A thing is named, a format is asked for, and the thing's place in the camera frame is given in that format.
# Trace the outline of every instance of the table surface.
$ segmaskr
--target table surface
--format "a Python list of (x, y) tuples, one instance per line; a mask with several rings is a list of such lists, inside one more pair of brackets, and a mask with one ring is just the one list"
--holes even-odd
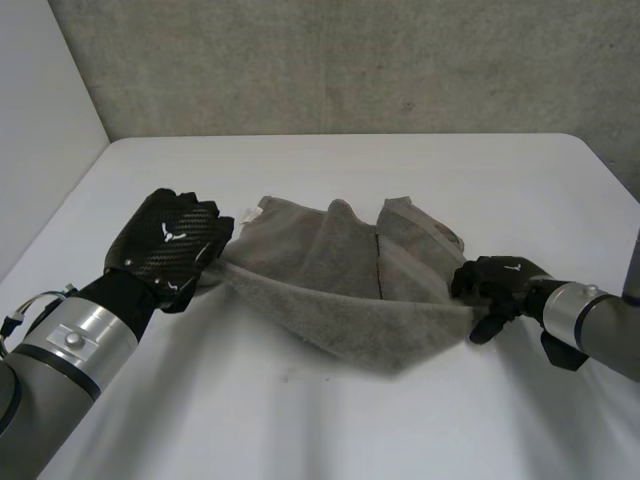
[[(93, 280), (158, 187), (233, 216), (263, 195), (319, 209), (343, 198), (367, 222), (385, 198), (409, 195), (464, 239), (467, 258), (522, 255), (614, 294), (640, 227), (637, 202), (566, 135), (130, 139), (69, 195), (0, 285), (0, 304)], [(154, 316), (41, 478), (638, 478), (639, 385), (595, 361), (553, 368), (539, 333), (517, 321), (491, 344), (381, 378), (222, 287)]]

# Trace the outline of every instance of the gray towel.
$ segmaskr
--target gray towel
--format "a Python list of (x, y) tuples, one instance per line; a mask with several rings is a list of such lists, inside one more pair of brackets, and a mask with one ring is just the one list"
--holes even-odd
[(376, 226), (335, 200), (326, 212), (265, 197), (203, 275), (265, 316), (353, 364), (398, 373), (462, 341), (482, 311), (448, 285), (463, 242), (412, 205), (387, 200)]

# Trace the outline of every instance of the white logo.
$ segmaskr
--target white logo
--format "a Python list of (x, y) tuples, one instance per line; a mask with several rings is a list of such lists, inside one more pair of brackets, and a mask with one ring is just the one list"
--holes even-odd
[(171, 232), (167, 232), (167, 224), (162, 223), (162, 233), (164, 233), (164, 243), (170, 242), (171, 240), (180, 240), (187, 236), (186, 233), (181, 233), (180, 235), (174, 235)]

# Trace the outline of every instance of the gray concrete wall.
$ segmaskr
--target gray concrete wall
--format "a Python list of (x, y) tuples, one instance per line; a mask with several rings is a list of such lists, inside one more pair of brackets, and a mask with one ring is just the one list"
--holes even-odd
[(638, 0), (50, 0), (111, 139), (566, 132), (640, 195)]

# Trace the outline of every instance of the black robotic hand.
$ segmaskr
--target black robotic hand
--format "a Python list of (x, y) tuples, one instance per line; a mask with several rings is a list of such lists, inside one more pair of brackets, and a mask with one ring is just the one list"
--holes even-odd
[(526, 313), (525, 300), (536, 280), (550, 278), (522, 257), (479, 257), (456, 270), (451, 283), (454, 297), (478, 295), (489, 299), (489, 314), (473, 329), (469, 339), (484, 344), (502, 331), (507, 322)]
[(233, 233), (233, 218), (195, 193), (159, 189), (149, 195), (107, 253), (104, 267), (141, 280), (166, 313), (182, 312), (202, 271), (220, 256)]

